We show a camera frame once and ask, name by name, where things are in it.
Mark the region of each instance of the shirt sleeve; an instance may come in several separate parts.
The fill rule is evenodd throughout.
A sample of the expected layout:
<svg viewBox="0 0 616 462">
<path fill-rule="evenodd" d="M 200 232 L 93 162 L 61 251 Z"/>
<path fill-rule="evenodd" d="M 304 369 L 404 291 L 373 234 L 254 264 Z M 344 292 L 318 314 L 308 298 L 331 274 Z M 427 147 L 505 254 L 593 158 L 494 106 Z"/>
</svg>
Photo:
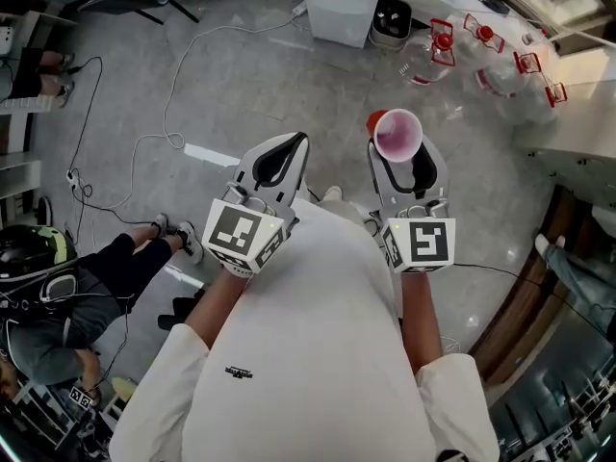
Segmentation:
<svg viewBox="0 0 616 462">
<path fill-rule="evenodd" d="M 184 422 L 208 353 L 189 326 L 171 329 L 117 423 L 109 446 L 114 462 L 181 459 Z"/>
<path fill-rule="evenodd" d="M 437 452 L 455 449 L 471 460 L 499 460 L 499 444 L 471 356 L 439 358 L 421 368 L 416 380 Z"/>
</svg>

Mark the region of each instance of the plastic cup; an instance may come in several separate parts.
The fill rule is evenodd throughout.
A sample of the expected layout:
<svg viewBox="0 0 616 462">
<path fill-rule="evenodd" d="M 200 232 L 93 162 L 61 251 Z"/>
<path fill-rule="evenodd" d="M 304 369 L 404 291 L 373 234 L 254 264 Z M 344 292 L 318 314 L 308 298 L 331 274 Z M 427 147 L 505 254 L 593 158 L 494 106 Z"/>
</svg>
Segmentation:
<svg viewBox="0 0 616 462">
<path fill-rule="evenodd" d="M 406 110 L 390 110 L 374 127 L 374 146 L 392 163 L 411 159 L 422 146 L 424 132 L 419 119 Z"/>
</svg>

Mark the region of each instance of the white shirt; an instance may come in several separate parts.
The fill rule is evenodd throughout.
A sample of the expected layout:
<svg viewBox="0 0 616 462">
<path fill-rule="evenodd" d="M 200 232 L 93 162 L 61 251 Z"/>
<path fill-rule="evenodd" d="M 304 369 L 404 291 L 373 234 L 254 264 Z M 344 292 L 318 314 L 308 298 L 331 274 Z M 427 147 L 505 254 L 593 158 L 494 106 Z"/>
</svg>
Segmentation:
<svg viewBox="0 0 616 462">
<path fill-rule="evenodd" d="M 171 330 L 119 420 L 112 459 L 434 461 L 458 449 L 497 461 L 473 358 L 445 356 L 414 377 L 370 234 L 303 200 L 294 208 L 301 223 L 212 350 L 184 324 Z"/>
</svg>

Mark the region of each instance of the gray floor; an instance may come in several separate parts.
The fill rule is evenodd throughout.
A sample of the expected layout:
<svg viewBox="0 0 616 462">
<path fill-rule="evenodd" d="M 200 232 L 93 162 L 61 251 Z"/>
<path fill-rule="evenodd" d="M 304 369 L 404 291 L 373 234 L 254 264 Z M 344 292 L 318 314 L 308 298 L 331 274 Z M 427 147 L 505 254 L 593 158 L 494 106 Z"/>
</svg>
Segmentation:
<svg viewBox="0 0 616 462">
<path fill-rule="evenodd" d="M 301 0 L 179 0 L 201 19 L 190 22 L 168 7 L 154 11 L 165 26 L 135 14 L 85 14 L 64 43 L 77 63 L 100 55 L 104 73 L 76 166 L 93 186 L 91 202 L 110 205 L 130 190 L 135 141 L 162 135 L 163 108 L 177 64 L 191 39 L 231 24 L 265 28 L 289 19 Z M 308 25 L 306 16 L 299 22 Z M 355 50 L 315 40 L 287 25 L 258 35 L 232 30 L 199 38 L 180 71 L 167 129 L 186 141 L 241 157 L 256 143 L 293 131 L 310 137 L 306 181 L 317 194 L 340 184 L 346 199 L 377 207 L 366 159 L 368 115 L 406 108 L 444 155 L 451 179 L 450 208 L 457 219 L 456 261 L 519 271 L 540 223 L 551 184 L 510 147 L 511 131 L 489 103 L 463 93 L 460 74 L 429 88 L 408 87 L 397 76 L 396 57 L 367 44 Z M 77 76 L 65 109 L 38 115 L 34 146 L 43 160 L 43 192 L 54 203 L 56 225 L 76 228 L 77 207 L 64 175 L 84 121 L 97 74 L 91 64 Z M 202 231 L 212 198 L 226 173 L 174 150 L 164 139 L 141 142 L 132 197 L 118 211 L 130 219 L 159 212 L 191 220 Z M 92 241 L 95 228 L 95 246 Z M 86 210 L 79 247 L 83 254 L 108 243 L 125 226 L 113 215 Z M 171 298 L 194 287 L 187 275 L 209 281 L 214 273 L 171 261 L 146 290 L 129 319 L 129 341 L 113 374 L 139 379 L 166 334 L 156 325 Z M 512 277 L 482 269 L 450 268 L 431 277 L 441 332 L 466 350 L 501 305 Z M 99 341 L 103 363 L 124 336 L 117 321 Z"/>
</svg>

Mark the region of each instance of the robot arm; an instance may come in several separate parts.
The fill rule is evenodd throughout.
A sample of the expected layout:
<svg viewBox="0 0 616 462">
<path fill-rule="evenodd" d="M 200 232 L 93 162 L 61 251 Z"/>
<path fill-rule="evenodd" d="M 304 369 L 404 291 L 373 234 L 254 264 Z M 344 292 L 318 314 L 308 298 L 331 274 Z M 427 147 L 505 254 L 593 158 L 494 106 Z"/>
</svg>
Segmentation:
<svg viewBox="0 0 616 462">
<path fill-rule="evenodd" d="M 308 136 L 285 134 L 250 149 L 221 199 L 212 202 L 201 243 L 232 273 L 259 272 L 299 221 L 291 204 L 309 152 Z"/>
<path fill-rule="evenodd" d="M 426 272 L 453 264 L 455 219 L 449 218 L 447 165 L 423 137 L 413 158 L 414 182 L 403 187 L 389 163 L 368 142 L 374 189 L 381 199 L 381 237 L 394 272 Z"/>
</svg>

